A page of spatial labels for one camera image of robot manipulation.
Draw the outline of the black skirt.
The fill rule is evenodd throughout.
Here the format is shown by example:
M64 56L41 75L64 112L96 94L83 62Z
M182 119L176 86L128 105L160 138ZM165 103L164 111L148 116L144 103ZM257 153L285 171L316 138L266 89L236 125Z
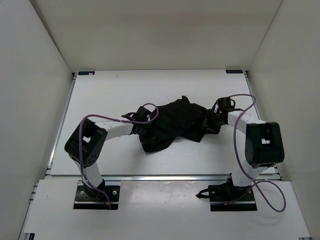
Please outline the black skirt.
M156 128L156 143L141 144L144 152L167 149L178 137L199 143L205 135L207 108L191 103L186 96L157 107L158 116L151 123Z

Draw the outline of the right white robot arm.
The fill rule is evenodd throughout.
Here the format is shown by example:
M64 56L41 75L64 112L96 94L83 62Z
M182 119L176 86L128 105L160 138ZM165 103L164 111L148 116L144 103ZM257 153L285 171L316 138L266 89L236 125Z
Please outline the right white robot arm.
M247 195L263 171L283 162L284 146L280 126L276 122L259 120L240 108L217 109L207 114L207 128L220 130L233 127L233 148L238 169L225 183L209 185L205 190L216 201L231 201Z

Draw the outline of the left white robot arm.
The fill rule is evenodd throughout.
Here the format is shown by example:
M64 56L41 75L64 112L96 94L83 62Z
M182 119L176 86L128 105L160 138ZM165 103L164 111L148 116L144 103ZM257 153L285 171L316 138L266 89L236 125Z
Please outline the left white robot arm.
M99 172L97 160L104 143L108 140L141 135L151 126L151 122L104 121L80 122L64 145L64 150L77 165L86 194L94 201L110 200L105 191L105 180Z

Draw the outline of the right blue corner sticker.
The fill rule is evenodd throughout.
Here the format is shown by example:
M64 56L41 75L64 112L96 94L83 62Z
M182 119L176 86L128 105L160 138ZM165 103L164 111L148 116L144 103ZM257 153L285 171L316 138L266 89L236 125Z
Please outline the right blue corner sticker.
M243 74L241 69L226 69L225 72L227 74Z

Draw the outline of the blue corner sticker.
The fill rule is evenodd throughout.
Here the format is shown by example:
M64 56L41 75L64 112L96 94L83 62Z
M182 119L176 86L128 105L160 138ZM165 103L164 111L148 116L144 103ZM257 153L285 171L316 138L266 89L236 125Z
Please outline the blue corner sticker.
M78 76L93 76L95 71L79 71L77 73Z
M243 74L241 69L226 69L225 72L227 74Z

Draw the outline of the left blue corner sticker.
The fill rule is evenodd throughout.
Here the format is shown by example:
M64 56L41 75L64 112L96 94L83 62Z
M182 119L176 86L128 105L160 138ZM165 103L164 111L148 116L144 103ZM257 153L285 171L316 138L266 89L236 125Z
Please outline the left blue corner sticker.
M95 71L79 71L77 73L78 76L93 76Z

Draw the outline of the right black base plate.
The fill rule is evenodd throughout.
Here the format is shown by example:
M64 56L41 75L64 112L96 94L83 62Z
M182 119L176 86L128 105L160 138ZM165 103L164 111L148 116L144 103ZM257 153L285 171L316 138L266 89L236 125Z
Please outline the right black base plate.
M254 212L257 204L251 186L234 186L231 181L209 185L195 195L209 199L211 212Z

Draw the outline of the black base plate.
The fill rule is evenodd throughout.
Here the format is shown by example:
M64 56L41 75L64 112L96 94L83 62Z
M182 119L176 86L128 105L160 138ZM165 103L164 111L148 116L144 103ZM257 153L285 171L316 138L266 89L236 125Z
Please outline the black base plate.
M254 212L257 204L251 186L234 186L231 181L209 185L195 195L209 199L211 212Z
M104 183L104 193L89 188L78 182L73 209L75 210L118 210L120 199L120 181L107 181Z

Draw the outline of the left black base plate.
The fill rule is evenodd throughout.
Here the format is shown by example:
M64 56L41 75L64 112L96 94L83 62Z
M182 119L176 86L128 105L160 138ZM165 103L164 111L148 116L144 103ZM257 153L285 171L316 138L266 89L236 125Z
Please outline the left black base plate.
M120 181L107 181L104 183L104 193L89 188L78 182L73 209L75 210L118 210L120 199Z

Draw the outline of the aluminium front rail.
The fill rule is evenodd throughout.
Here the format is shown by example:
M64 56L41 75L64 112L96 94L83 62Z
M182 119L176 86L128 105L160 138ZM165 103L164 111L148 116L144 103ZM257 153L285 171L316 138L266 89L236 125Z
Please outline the aluminium front rail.
M106 181L223 181L228 175L105 175ZM81 179L78 175L50 175L47 174L44 179L52 178L76 178ZM278 173L262 174L257 180L279 181L281 176Z

